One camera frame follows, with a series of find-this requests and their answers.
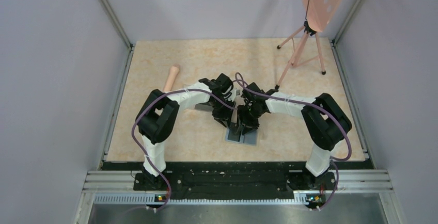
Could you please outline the clear plastic card box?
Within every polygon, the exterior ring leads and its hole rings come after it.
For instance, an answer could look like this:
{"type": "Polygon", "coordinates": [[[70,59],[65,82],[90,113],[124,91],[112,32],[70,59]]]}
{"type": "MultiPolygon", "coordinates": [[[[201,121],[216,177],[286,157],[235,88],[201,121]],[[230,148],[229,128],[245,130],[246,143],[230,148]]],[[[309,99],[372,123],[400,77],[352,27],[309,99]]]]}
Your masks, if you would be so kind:
{"type": "Polygon", "coordinates": [[[202,111],[221,111],[221,110],[233,110],[235,106],[235,98],[240,94],[239,90],[231,89],[225,93],[217,91],[201,91],[201,89],[196,89],[195,91],[190,91],[193,94],[206,94],[207,102],[198,103],[194,106],[195,110],[202,111]]]}

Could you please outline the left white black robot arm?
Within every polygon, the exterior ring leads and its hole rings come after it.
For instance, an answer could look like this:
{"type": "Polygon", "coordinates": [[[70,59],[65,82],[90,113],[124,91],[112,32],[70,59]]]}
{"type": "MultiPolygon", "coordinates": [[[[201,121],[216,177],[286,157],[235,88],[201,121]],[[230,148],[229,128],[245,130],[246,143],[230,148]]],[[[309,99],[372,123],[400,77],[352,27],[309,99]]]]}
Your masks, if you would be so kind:
{"type": "Polygon", "coordinates": [[[224,127],[231,125],[235,109],[236,91],[232,80],[225,74],[216,79],[202,78],[198,82],[180,90],[162,92],[153,90],[134,122],[134,129],[141,134],[141,149],[145,154],[144,172],[146,183],[152,189],[165,185],[166,168],[164,153],[165,140],[173,131],[178,113],[198,104],[212,108],[213,119],[224,127]]]}

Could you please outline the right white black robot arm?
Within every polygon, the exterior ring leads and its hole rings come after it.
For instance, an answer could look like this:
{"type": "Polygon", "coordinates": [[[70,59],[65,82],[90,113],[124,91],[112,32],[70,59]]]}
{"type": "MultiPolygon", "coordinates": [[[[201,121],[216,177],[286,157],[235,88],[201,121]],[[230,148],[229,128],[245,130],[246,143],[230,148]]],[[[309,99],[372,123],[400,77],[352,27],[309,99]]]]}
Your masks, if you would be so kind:
{"type": "Polygon", "coordinates": [[[305,164],[303,183],[310,189],[318,188],[332,160],[331,151],[352,129],[352,122],[328,93],[315,98],[288,95],[278,87],[267,92],[255,83],[243,89],[244,103],[237,107],[237,129],[243,134],[259,128],[259,118],[266,114],[284,114],[304,120],[314,142],[305,164]]]}

